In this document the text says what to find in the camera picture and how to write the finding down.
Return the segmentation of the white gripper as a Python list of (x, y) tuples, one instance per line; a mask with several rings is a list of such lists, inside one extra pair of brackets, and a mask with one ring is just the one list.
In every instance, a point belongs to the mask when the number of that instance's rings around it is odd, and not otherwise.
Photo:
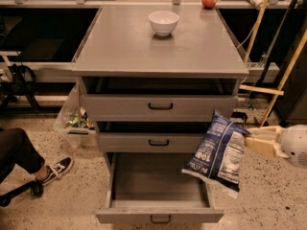
[(284, 158), (292, 166), (307, 169), (307, 126), (262, 126), (248, 129), (245, 146), (267, 158)]

